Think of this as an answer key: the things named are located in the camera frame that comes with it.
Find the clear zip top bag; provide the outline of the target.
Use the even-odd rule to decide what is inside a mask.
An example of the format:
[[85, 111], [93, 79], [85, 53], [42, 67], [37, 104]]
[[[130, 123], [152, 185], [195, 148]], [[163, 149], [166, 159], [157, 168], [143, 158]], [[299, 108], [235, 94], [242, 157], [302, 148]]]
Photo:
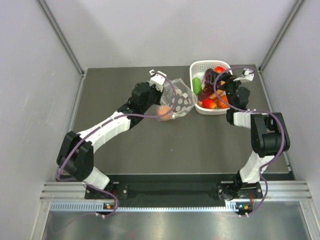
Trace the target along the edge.
[[196, 94], [185, 84], [181, 78], [177, 78], [171, 81], [174, 86], [175, 94], [172, 86], [165, 81], [164, 90], [160, 100], [160, 105], [167, 105], [171, 108], [174, 106], [172, 112], [172, 119], [175, 120], [187, 115], [195, 106], [197, 101]]

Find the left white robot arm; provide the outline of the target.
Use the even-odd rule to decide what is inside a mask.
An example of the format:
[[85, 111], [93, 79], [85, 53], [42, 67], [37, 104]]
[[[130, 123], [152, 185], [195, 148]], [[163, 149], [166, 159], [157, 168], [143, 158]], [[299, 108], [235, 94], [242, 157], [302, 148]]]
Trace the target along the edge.
[[140, 123], [151, 106], [160, 104], [163, 88], [154, 81], [139, 82], [128, 101], [109, 118], [79, 133], [68, 132], [56, 160], [60, 169], [76, 181], [94, 186], [102, 198], [109, 198], [114, 187], [110, 178], [94, 166], [94, 153], [113, 137]]

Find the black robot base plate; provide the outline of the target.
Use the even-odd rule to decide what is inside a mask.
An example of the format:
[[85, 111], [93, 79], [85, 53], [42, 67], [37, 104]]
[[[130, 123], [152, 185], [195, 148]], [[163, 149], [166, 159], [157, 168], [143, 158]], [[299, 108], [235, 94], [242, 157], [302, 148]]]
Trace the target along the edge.
[[260, 183], [236, 189], [236, 173], [111, 174], [106, 191], [121, 207], [223, 207], [225, 201], [260, 200]]

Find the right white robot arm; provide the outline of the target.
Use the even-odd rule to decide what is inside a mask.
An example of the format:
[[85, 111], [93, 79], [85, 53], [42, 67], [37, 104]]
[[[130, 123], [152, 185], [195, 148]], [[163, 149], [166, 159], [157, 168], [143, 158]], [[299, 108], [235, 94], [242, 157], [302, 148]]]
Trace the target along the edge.
[[227, 121], [233, 126], [250, 129], [252, 153], [233, 181], [233, 192], [239, 198], [249, 195], [268, 165], [291, 146], [280, 112], [257, 112], [247, 108], [251, 92], [241, 84], [251, 82], [253, 78], [254, 72], [250, 68], [243, 69], [241, 77], [224, 69], [211, 70], [209, 76], [205, 77], [213, 85], [214, 91], [225, 93]]

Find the red yellow fake mango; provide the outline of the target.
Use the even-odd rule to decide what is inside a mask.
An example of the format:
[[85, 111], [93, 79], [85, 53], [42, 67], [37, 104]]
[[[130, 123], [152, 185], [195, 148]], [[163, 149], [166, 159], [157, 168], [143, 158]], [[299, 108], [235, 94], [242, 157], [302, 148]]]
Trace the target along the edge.
[[214, 110], [217, 108], [217, 104], [213, 99], [206, 98], [202, 101], [202, 107], [205, 109]]

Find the dark purple fake grapes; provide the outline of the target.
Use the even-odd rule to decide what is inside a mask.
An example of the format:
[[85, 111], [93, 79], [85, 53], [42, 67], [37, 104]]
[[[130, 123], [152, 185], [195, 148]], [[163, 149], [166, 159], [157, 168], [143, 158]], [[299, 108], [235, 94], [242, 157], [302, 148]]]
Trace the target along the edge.
[[204, 76], [203, 76], [203, 80], [202, 80], [202, 88], [204, 89], [205, 87], [207, 86], [210, 86], [212, 83], [211, 83], [211, 73], [212, 73], [213, 69], [212, 68], [209, 68], [206, 70]]

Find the fake peach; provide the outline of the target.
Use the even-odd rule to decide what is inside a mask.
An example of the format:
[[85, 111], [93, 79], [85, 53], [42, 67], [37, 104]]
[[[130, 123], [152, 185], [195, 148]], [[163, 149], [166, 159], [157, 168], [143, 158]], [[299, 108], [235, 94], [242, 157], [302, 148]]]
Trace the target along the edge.
[[168, 105], [161, 105], [157, 107], [157, 115], [160, 121], [169, 121], [172, 119], [173, 113], [171, 107]]

